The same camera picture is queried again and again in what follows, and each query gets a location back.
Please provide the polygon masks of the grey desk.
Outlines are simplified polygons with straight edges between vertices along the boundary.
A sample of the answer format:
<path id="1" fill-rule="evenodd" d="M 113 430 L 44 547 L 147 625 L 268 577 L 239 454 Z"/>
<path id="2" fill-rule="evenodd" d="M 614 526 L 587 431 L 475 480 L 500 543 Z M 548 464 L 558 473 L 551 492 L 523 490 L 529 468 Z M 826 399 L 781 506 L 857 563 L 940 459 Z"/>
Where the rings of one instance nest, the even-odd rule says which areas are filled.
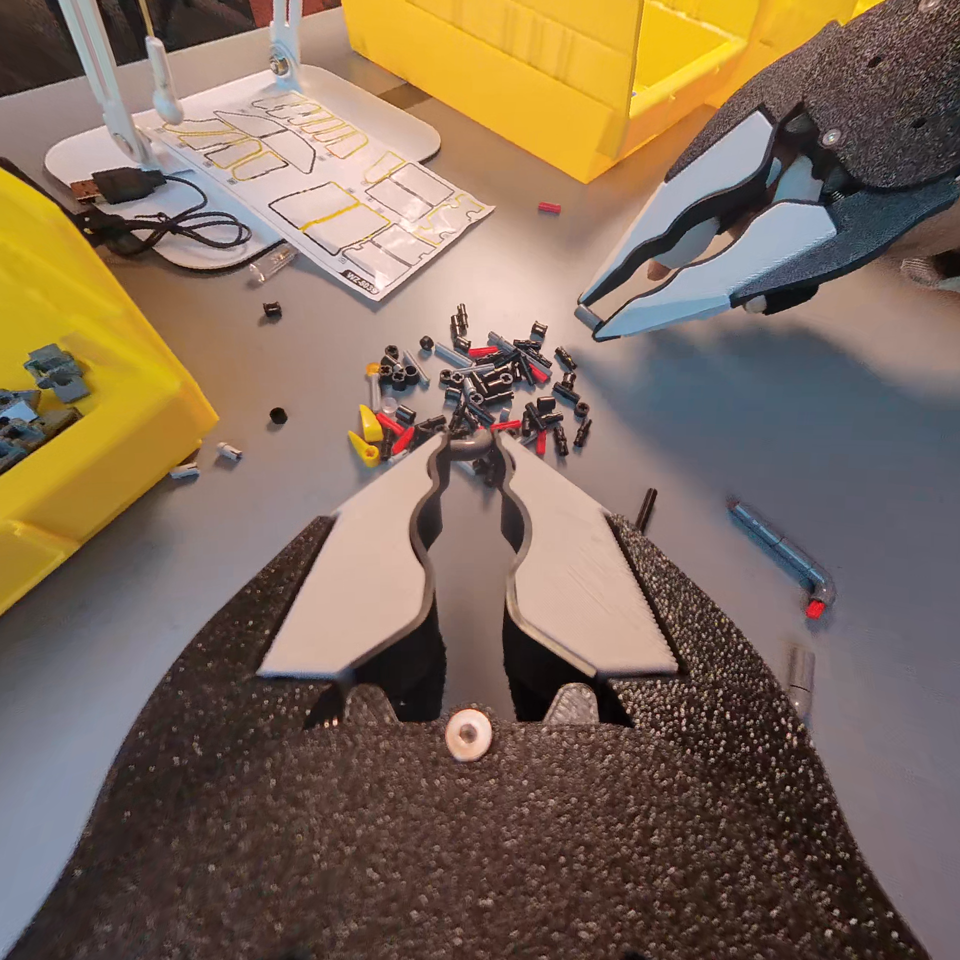
<path id="1" fill-rule="evenodd" d="M 2 954 L 73 852 L 115 754 L 165 670 L 308 522 L 378 474 L 347 442 L 384 345 L 538 320 L 581 365 L 593 427 L 570 477 L 634 515 L 779 676 L 815 650 L 812 731 L 861 851 L 934 958 L 958 958 L 958 295 L 876 260 L 769 318 L 737 310 L 609 343 L 578 294 L 706 119 L 583 185 L 351 50 L 342 14 L 302 53 L 432 125 L 430 166 L 495 210 L 371 305 L 311 265 L 261 290 L 106 258 L 219 415 L 191 483 L 163 477 L 2 617 Z M 538 211 L 541 201 L 561 214 Z M 262 305 L 279 302 L 280 320 Z M 281 406 L 289 420 L 272 426 Z M 240 462 L 220 459 L 226 442 Z M 831 574 L 805 585 L 730 515 L 756 508 Z"/>

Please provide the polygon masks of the person's right forearm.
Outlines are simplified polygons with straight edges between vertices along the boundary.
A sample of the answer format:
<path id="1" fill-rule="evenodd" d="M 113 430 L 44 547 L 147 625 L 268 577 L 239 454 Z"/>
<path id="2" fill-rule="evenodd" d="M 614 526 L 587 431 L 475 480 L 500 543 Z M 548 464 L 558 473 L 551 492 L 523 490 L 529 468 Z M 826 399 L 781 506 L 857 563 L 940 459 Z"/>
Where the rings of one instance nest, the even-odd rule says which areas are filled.
<path id="1" fill-rule="evenodd" d="M 959 292 L 959 248 L 901 260 L 899 271 L 908 282 L 924 289 Z"/>

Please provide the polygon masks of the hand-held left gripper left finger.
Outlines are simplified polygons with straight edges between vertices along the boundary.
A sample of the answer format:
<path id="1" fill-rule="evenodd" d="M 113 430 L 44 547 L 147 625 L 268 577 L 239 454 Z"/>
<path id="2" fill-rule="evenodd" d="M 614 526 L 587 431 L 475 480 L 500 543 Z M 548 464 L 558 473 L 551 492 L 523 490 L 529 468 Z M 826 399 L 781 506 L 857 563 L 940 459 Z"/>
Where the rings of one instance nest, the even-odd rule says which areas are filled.
<path id="1" fill-rule="evenodd" d="M 449 437 L 437 434 L 341 504 L 259 679 L 374 685 L 400 716 L 438 715 L 447 649 L 428 549 L 449 481 Z"/>

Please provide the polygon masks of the white sticker sheet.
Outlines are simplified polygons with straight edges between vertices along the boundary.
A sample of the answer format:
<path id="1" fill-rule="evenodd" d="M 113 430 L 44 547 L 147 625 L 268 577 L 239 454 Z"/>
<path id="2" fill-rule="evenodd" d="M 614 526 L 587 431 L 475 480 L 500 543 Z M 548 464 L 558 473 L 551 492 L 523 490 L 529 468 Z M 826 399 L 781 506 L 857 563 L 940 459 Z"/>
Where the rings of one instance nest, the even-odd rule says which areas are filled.
<path id="1" fill-rule="evenodd" d="M 373 302 L 495 210 L 301 92 L 221 93 L 183 111 L 152 140 Z"/>

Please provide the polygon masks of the white lamp base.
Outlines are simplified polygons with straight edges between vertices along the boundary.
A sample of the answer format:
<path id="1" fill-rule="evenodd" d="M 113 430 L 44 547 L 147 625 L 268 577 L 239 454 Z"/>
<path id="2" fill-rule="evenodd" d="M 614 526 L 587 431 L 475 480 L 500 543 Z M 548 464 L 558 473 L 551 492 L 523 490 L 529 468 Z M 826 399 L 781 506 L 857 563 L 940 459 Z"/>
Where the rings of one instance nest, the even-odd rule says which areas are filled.
<path id="1" fill-rule="evenodd" d="M 330 108 L 333 114 L 352 123 L 362 133 L 379 140 L 403 160 L 425 162 L 440 150 L 441 138 L 433 126 L 329 70 L 304 65 L 299 77 L 307 96 Z M 251 100 L 256 93 L 274 92 L 274 81 L 274 75 L 268 70 L 235 78 L 186 96 L 182 99 L 183 109 L 188 118 L 199 117 L 200 109 L 217 106 L 220 101 L 234 103 Z M 55 143 L 44 156 L 45 171 L 64 186 L 86 180 L 96 171 L 133 164 L 105 126 L 69 136 Z M 190 166 L 174 169 L 174 175 L 199 186 L 209 198 L 213 210 L 229 212 L 248 225 L 252 238 L 244 246 L 220 250 L 182 237 L 168 236 L 157 244 L 156 251 L 171 264 L 207 274 L 234 270 L 259 258 L 282 240 L 280 234 L 246 210 L 208 171 Z M 147 198 L 119 206 L 118 211 L 126 217 L 158 211 L 175 214 L 198 199 L 195 190 L 174 182 L 162 186 Z"/>

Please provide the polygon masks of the dark grey elbow connector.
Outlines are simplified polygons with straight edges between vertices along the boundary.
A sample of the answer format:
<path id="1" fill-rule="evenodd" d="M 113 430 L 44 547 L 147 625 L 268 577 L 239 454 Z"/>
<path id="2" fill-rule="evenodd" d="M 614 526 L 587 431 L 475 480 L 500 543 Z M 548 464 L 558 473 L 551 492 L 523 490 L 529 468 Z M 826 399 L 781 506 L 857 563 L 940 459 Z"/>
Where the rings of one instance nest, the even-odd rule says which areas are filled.
<path id="1" fill-rule="evenodd" d="M 486 428 L 462 438 L 448 434 L 443 452 L 450 462 L 460 463 L 500 457 L 497 435 Z"/>

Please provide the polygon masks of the heap of dark grey bricks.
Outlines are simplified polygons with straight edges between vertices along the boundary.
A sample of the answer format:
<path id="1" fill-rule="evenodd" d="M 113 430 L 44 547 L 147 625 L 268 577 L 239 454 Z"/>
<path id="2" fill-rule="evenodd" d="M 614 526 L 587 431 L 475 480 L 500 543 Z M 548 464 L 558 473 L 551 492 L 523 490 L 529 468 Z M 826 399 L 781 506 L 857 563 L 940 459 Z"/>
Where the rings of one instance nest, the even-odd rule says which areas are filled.
<path id="1" fill-rule="evenodd" d="M 7 474 L 83 417 L 77 402 L 91 395 L 85 369 L 56 343 L 31 351 L 28 389 L 1 389 L 1 474 Z"/>

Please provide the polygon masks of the yellow storage bin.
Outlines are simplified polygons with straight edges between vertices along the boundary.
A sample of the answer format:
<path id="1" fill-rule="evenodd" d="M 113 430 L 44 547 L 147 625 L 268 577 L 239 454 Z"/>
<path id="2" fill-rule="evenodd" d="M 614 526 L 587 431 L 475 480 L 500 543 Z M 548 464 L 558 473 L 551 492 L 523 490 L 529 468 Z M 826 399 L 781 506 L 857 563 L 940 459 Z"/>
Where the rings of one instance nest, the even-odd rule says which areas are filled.
<path id="1" fill-rule="evenodd" d="M 815 36 L 832 21 L 846 24 L 877 1 L 763 1 L 731 79 L 739 85 Z"/>
<path id="2" fill-rule="evenodd" d="M 583 184 L 707 101 L 760 2 L 345 1 L 353 50 Z"/>
<path id="3" fill-rule="evenodd" d="M 82 418 L 1 476 L 1 609 L 16 604 L 218 421 L 189 371 L 53 198 L 2 158 L 2 388 L 57 344 L 91 390 Z"/>

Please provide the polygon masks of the pile of black red pins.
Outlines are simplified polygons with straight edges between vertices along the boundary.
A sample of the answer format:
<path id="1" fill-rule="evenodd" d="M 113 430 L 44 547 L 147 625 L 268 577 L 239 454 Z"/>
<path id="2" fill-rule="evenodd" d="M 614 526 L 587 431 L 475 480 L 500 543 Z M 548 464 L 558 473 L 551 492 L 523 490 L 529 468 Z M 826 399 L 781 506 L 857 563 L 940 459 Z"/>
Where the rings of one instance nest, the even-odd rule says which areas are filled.
<path id="1" fill-rule="evenodd" d="M 390 467 L 441 435 L 462 438 L 488 429 L 518 441 L 544 459 L 552 446 L 559 462 L 581 453 L 593 429 L 590 404 L 577 390 L 578 366 L 562 345 L 550 347 L 547 326 L 528 336 L 490 331 L 470 337 L 469 314 L 458 304 L 448 342 L 429 335 L 415 350 L 388 343 L 380 359 L 383 438 L 380 467 Z"/>

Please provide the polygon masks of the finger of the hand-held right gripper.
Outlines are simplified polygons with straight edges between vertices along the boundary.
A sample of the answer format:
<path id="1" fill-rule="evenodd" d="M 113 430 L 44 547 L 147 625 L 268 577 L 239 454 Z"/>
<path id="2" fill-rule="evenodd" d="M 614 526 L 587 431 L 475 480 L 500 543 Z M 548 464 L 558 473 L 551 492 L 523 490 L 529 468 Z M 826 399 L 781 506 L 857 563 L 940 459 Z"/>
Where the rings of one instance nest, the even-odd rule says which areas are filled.
<path id="1" fill-rule="evenodd" d="M 834 238 L 834 220 L 821 204 L 784 200 L 756 217 L 714 256 L 680 268 L 663 285 L 628 300 L 600 323 L 597 342 L 658 330 L 731 309 L 741 289 Z"/>
<path id="2" fill-rule="evenodd" d="M 762 197 L 773 180 L 775 123 L 752 112 L 648 199 L 578 304 L 593 305 L 654 261 L 667 271 L 706 252 L 726 218 Z"/>

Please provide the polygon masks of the grey bent rod red caps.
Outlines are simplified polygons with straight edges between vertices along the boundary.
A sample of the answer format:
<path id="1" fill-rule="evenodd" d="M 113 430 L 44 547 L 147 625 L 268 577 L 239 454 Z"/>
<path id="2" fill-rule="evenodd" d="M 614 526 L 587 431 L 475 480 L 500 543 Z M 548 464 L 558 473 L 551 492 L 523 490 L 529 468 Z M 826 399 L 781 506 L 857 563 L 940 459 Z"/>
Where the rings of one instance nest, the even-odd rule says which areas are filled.
<path id="1" fill-rule="evenodd" d="M 726 498 L 726 510 L 804 584 L 808 594 L 805 617 L 819 621 L 834 606 L 836 587 L 832 574 L 757 508 L 732 496 Z"/>

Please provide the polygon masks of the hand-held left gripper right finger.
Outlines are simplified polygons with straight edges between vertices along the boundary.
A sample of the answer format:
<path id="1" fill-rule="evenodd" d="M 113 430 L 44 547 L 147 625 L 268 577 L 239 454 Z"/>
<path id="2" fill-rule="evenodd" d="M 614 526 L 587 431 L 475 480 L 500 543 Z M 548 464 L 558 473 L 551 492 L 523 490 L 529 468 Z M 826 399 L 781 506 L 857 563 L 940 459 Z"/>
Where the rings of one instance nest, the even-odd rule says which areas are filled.
<path id="1" fill-rule="evenodd" d="M 619 682 L 679 678 L 679 651 L 613 514 L 516 438 L 495 440 L 500 529 L 514 552 L 502 651 L 515 717 L 541 722 L 584 688 L 599 722 L 628 722 Z"/>

